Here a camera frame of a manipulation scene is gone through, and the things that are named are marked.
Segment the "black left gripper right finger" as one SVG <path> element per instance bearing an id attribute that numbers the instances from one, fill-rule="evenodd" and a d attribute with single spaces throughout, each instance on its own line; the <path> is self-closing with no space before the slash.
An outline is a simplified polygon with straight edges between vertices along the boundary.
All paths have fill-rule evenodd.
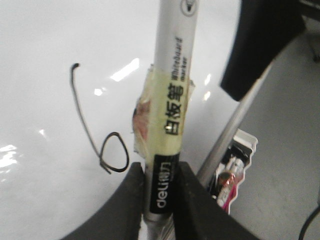
<path id="1" fill-rule="evenodd" d="M 218 206 L 183 161 L 175 178 L 174 231 L 177 240 L 258 239 Z"/>

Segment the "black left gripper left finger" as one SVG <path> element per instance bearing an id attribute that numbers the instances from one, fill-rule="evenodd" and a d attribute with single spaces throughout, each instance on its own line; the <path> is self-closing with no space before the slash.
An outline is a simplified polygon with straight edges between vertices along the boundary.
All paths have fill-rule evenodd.
<path id="1" fill-rule="evenodd" d="M 137 240 L 141 228 L 144 173 L 139 162 L 131 164 L 110 199 L 64 240 Z"/>

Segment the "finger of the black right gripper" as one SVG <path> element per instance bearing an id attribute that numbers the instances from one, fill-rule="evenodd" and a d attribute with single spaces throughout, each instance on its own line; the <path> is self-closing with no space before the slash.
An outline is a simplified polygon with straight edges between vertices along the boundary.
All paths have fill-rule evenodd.
<path id="1" fill-rule="evenodd" d="M 221 88 L 241 101 L 273 59 L 304 30 L 297 0 L 243 0 Z"/>

